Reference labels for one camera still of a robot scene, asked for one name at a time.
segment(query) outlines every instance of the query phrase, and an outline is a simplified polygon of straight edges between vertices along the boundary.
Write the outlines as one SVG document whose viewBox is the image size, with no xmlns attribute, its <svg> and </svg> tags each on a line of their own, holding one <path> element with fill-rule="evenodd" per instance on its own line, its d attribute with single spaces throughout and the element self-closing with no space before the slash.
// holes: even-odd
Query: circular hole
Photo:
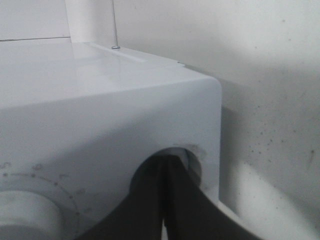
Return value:
<svg viewBox="0 0 320 240">
<path fill-rule="evenodd" d="M 169 147 L 162 149 L 152 156 L 174 155 L 178 156 L 187 170 L 192 181 L 199 187 L 201 183 L 202 169 L 199 160 L 188 149 L 183 147 Z"/>
</svg>

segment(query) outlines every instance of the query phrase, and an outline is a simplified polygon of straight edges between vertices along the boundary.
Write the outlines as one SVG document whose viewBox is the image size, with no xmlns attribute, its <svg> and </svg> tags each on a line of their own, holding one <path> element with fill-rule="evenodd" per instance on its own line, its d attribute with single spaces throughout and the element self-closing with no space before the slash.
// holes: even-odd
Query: white wall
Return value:
<svg viewBox="0 0 320 240">
<path fill-rule="evenodd" d="M 119 44 L 223 89 L 220 199 L 272 240 L 320 238 L 320 1 L 115 0 Z"/>
<path fill-rule="evenodd" d="M 64 0 L 0 0 L 0 40 L 69 37 Z"/>
<path fill-rule="evenodd" d="M 65 0 L 73 43 L 112 43 L 111 3 L 111 0 Z"/>
</svg>

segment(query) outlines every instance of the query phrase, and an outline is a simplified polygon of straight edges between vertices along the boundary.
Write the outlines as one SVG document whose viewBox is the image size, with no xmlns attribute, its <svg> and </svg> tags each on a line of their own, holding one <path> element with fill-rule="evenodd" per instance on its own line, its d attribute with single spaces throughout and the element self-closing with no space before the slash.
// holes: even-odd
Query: white surface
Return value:
<svg viewBox="0 0 320 240">
<path fill-rule="evenodd" d="M 61 240 L 59 208 L 43 196 L 26 191 L 0 191 L 0 239 Z"/>
<path fill-rule="evenodd" d="M 220 80 L 220 200 L 266 240 L 318 240 L 320 2 L 116 0 L 115 9 L 121 46 Z"/>
<path fill-rule="evenodd" d="M 64 0 L 0 1 L 0 40 L 54 37 L 70 37 Z"/>
<path fill-rule="evenodd" d="M 112 211 L 138 166 L 169 147 L 195 154 L 200 187 L 218 202 L 221 86 L 214 78 L 95 43 L 0 52 L 0 190 L 53 200 L 66 219 L 64 240 Z"/>
<path fill-rule="evenodd" d="M 113 41 L 111 0 L 65 0 L 73 43 Z"/>
</svg>

